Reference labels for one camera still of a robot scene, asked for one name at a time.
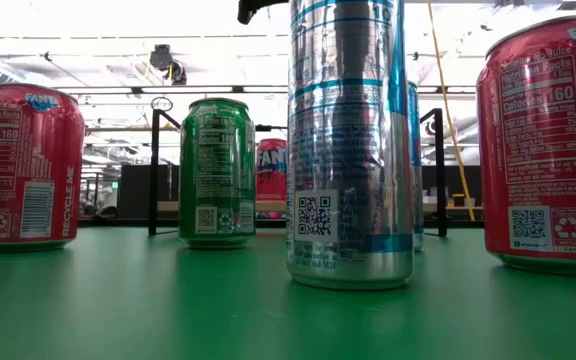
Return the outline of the orange Fanta soda can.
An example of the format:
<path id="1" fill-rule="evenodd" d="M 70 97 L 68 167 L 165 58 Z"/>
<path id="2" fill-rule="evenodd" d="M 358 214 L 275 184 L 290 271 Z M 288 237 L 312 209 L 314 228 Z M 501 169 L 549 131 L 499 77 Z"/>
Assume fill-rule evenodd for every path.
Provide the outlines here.
<path id="1" fill-rule="evenodd" d="M 287 141 L 278 138 L 261 140 L 256 160 L 256 200 L 285 201 Z"/>
<path id="2" fill-rule="evenodd" d="M 476 83 L 485 246 L 576 275 L 576 15 L 492 45 Z"/>
<path id="3" fill-rule="evenodd" d="M 0 252 L 59 249 L 75 239 L 84 135 L 74 97 L 0 85 Z"/>

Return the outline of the long ceiling light bar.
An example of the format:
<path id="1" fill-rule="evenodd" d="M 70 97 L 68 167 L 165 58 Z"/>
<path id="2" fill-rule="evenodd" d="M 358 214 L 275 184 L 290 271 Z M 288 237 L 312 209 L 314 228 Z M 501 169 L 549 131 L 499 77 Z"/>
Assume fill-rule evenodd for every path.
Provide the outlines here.
<path id="1" fill-rule="evenodd" d="M 222 85 L 222 86 L 111 86 L 111 87 L 57 87 L 55 90 L 70 95 L 142 95 L 142 94 L 284 94 L 287 86 L 280 85 Z M 439 86 L 418 85 L 420 93 L 439 94 Z M 448 94 L 474 94 L 474 86 L 448 86 Z"/>

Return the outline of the green Sprite soda can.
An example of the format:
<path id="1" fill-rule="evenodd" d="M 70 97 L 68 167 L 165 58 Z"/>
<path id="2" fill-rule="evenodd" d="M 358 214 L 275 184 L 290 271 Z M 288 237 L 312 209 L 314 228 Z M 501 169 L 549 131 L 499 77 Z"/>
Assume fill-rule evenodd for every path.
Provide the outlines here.
<path id="1" fill-rule="evenodd" d="M 242 248 L 255 229 L 255 126 L 245 103 L 205 98 L 181 127 L 179 238 L 197 249 Z"/>

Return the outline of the black partition panel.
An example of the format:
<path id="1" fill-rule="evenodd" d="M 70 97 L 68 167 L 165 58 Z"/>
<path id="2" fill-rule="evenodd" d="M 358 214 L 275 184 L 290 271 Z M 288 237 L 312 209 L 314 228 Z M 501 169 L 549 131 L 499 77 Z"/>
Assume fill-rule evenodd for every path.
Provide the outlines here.
<path id="1" fill-rule="evenodd" d="M 179 166 L 157 167 L 157 201 L 177 201 L 179 198 Z M 118 216 L 147 219 L 149 212 L 150 166 L 124 165 L 121 168 Z"/>
<path id="2" fill-rule="evenodd" d="M 479 166 L 465 165 L 464 177 L 468 191 L 474 206 L 482 205 L 482 180 Z M 444 167 L 444 187 L 447 197 L 452 198 L 454 194 L 465 194 L 463 189 L 461 172 L 457 165 L 446 165 Z M 422 189 L 427 196 L 436 196 L 439 189 L 437 183 L 437 167 L 424 165 L 422 167 Z"/>

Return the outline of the green table mat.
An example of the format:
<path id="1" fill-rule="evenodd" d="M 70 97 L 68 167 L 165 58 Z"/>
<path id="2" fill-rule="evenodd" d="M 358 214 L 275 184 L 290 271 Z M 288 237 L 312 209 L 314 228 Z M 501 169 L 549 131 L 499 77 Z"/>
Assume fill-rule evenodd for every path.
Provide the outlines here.
<path id="1" fill-rule="evenodd" d="M 504 267 L 478 230 L 429 238 L 395 290 L 307 287 L 285 256 L 141 228 L 0 254 L 0 360 L 576 360 L 576 277 Z"/>

